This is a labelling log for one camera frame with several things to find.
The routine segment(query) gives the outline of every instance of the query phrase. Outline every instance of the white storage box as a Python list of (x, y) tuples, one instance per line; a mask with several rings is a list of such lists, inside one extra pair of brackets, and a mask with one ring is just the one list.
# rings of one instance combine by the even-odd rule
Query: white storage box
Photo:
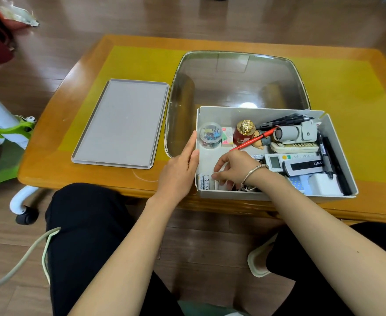
[[(237, 107), (222, 107), (222, 106), (201, 106), (197, 109), (196, 130), (207, 122), (218, 123), (222, 127), (235, 127), (238, 122), (242, 120), (251, 120), (254, 124), (261, 124), (269, 122), (274, 119), (291, 115), (294, 112), (302, 112), (302, 110), (281, 110), (281, 109), (249, 109)], [(332, 120), (328, 114), (323, 111), (308, 111), (306, 115), (313, 116), (314, 122), (321, 122), (319, 130), (322, 136), (329, 138), (332, 149), (338, 159), (339, 165), (348, 182), (352, 194), (350, 196), (309, 196), (314, 202), (323, 203), (328, 201), (354, 198), (358, 194), (357, 185), (355, 184), (351, 170), (349, 168), (346, 157), (343, 153), (338, 136), (333, 127)], [(213, 169), (218, 159), (227, 153), (232, 147), (219, 146), (215, 149), (207, 149), (196, 141), (196, 148), (200, 150), (200, 162), (196, 172), (195, 185), (198, 190), (198, 195), (202, 198), (217, 198), (217, 199), (233, 199), (233, 200), (255, 200), (255, 201), (269, 201), (269, 197), (263, 192), (241, 192), (241, 191), (227, 191), (227, 190), (213, 190), (214, 182), (211, 180), (211, 190), (199, 189), (198, 174), (209, 175), (213, 174)], [(249, 155), (271, 153), (268, 147), (258, 149), (253, 146), (248, 146), (243, 151)]]

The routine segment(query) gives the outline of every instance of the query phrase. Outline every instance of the silver bangle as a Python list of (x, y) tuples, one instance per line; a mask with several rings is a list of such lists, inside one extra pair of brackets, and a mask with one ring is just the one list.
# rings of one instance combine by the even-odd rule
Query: silver bangle
[(244, 180), (243, 180), (243, 182), (242, 182), (242, 186), (241, 186), (241, 190), (242, 190), (242, 191), (244, 191), (244, 192), (250, 192), (251, 190), (254, 190), (254, 189), (255, 189), (255, 187), (252, 187), (252, 188), (249, 188), (249, 189), (245, 188), (245, 187), (244, 187), (244, 186), (245, 186), (245, 185), (244, 185), (244, 182), (248, 179), (248, 177), (249, 177), (250, 175), (253, 174), (253, 172), (254, 172), (255, 170), (261, 169), (262, 167), (266, 167), (267, 169), (269, 169), (269, 166), (266, 165), (266, 164), (260, 164), (260, 165), (256, 166), (254, 169), (252, 169), (252, 170), (246, 175), (246, 177), (244, 178)]

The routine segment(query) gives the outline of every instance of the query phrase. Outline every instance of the wooden floor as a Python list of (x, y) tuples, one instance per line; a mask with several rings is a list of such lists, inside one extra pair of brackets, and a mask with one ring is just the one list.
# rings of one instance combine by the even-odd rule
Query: wooden floor
[[(16, 58), (0, 66), (0, 100), (14, 114), (39, 117), (80, 56), (103, 33), (228, 41), (375, 47), (386, 54), (386, 5), (380, 0), (15, 0), (33, 10), (36, 29), (17, 33)], [(33, 201), (41, 210), (32, 226), (8, 211), (21, 188), (0, 184), (0, 277), (45, 231), (52, 192)], [(138, 207), (131, 206), (134, 214)], [(242, 306), (270, 315), (293, 282), (262, 279), (247, 269), (250, 250), (280, 221), (176, 210), (155, 271), (183, 300)], [(0, 288), (0, 315), (50, 315), (48, 283), (37, 248), (21, 271)]]

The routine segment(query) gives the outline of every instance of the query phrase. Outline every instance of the red pen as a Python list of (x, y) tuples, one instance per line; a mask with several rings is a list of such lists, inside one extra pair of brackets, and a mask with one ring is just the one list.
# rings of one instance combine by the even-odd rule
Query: red pen
[(260, 134), (259, 136), (255, 137), (255, 138), (251, 138), (251, 139), (248, 140), (247, 142), (244, 142), (243, 144), (240, 144), (240, 145), (236, 146), (235, 148), (230, 149), (230, 152), (233, 151), (233, 150), (235, 150), (235, 149), (242, 149), (242, 148), (245, 148), (246, 146), (249, 146), (249, 145), (253, 144), (254, 142), (257, 142), (257, 141), (259, 141), (260, 139), (263, 139), (264, 137), (268, 137), (269, 135), (272, 135), (272, 134), (274, 133), (275, 128), (276, 128), (276, 127), (271, 128), (269, 131), (266, 131), (265, 133)]

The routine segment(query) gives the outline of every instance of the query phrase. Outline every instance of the gold cap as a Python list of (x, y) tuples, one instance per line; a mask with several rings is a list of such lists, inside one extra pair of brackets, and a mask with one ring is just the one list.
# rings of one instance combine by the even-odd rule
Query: gold cap
[(250, 132), (254, 132), (254, 124), (250, 120), (244, 120), (240, 126), (240, 130), (243, 134), (250, 134)]

